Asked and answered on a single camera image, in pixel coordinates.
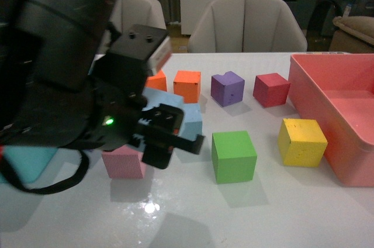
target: yellow cube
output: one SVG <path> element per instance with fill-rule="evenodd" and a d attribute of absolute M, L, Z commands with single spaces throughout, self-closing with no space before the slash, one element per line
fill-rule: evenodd
<path fill-rule="evenodd" d="M 327 140 L 314 119 L 284 119 L 278 134 L 278 147 L 284 165 L 317 167 Z"/>

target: cube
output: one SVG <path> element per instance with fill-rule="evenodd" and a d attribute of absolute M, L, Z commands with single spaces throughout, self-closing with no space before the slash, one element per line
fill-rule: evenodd
<path fill-rule="evenodd" d="M 232 71 L 224 75 L 213 75 L 210 94 L 221 106 L 228 106 L 243 100 L 244 79 Z"/>
<path fill-rule="evenodd" d="M 179 132 L 180 137 L 195 140 L 196 135 L 203 134 L 203 119 L 200 104 L 184 104 L 183 111 L 185 115 Z"/>
<path fill-rule="evenodd" d="M 148 77 L 146 82 L 146 87 L 168 91 L 167 85 L 166 85 L 166 76 L 162 70 L 158 72 L 153 77 Z"/>
<path fill-rule="evenodd" d="M 186 104 L 199 102 L 201 91 L 200 71 L 178 71 L 174 78 L 174 94 L 184 97 Z"/>
<path fill-rule="evenodd" d="M 58 149 L 49 147 L 4 146 L 2 155 L 24 183 L 35 182 Z M 0 183 L 7 182 L 0 174 Z"/>
<path fill-rule="evenodd" d="M 279 130 L 278 147 L 284 165 L 317 167 L 327 140 L 314 119 L 284 119 Z"/>
<path fill-rule="evenodd" d="M 142 179 L 147 165 L 141 162 L 143 153 L 128 146 L 103 151 L 102 158 L 111 179 Z"/>
<path fill-rule="evenodd" d="M 264 107 L 286 103 L 290 82 L 277 73 L 257 75 L 253 97 Z"/>
<path fill-rule="evenodd" d="M 174 106 L 180 109 L 182 109 L 184 105 L 183 97 L 149 87 L 146 87 L 143 90 L 143 96 L 148 100 L 147 106 L 144 108 L 144 111 L 152 109 L 155 106 L 159 106 L 160 104 Z"/>
<path fill-rule="evenodd" d="M 247 131 L 212 135 L 212 162 L 218 184 L 253 179 L 257 153 Z"/>

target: plastic container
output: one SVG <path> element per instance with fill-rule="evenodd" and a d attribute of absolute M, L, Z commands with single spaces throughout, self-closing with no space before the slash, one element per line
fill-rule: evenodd
<path fill-rule="evenodd" d="M 316 119 L 338 179 L 374 187 L 374 54 L 294 54 L 289 98 L 301 118 Z"/>

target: green cube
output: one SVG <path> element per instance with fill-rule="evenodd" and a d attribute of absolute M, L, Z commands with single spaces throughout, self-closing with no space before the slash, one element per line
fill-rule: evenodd
<path fill-rule="evenodd" d="M 251 181 L 256 161 L 247 131 L 213 133 L 212 162 L 218 184 Z"/>

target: chair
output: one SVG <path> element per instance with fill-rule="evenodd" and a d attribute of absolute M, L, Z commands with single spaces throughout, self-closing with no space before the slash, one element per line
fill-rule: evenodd
<path fill-rule="evenodd" d="M 166 29 L 164 14 L 158 0 L 117 0 L 109 20 L 121 33 L 133 24 Z M 107 51 L 109 42 L 110 33 L 106 30 L 99 54 Z"/>
<path fill-rule="evenodd" d="M 189 39 L 188 52 L 305 52 L 307 42 L 282 0 L 214 0 Z"/>
<path fill-rule="evenodd" d="M 374 17 L 336 17 L 338 30 L 333 35 L 329 51 L 374 53 Z"/>

